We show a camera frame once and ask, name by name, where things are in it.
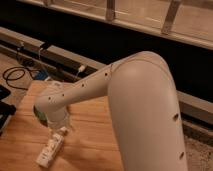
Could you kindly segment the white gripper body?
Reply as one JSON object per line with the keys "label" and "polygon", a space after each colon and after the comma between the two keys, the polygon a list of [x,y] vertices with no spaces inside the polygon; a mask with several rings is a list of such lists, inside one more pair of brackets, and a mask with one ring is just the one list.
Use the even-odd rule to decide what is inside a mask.
{"label": "white gripper body", "polygon": [[58,130],[69,125],[69,113],[66,109],[60,109],[46,114],[48,127]]}

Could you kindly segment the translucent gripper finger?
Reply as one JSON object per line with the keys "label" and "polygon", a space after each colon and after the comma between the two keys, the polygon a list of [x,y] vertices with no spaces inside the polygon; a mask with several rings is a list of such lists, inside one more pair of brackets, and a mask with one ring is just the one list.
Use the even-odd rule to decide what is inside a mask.
{"label": "translucent gripper finger", "polygon": [[57,132],[55,130],[50,130],[50,139],[53,139],[54,138],[54,135],[56,134]]}
{"label": "translucent gripper finger", "polygon": [[70,126],[64,126],[62,128],[62,132],[63,132],[64,135],[67,135],[70,132],[70,130],[71,130]]}

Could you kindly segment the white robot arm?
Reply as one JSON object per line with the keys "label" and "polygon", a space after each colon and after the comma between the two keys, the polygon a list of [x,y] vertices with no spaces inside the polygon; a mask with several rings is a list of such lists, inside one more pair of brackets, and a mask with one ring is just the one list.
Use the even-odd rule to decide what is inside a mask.
{"label": "white robot arm", "polygon": [[70,87],[47,86],[34,112],[52,129],[68,123],[66,106],[106,96],[124,171],[188,171],[176,86],[166,61],[142,51]]}

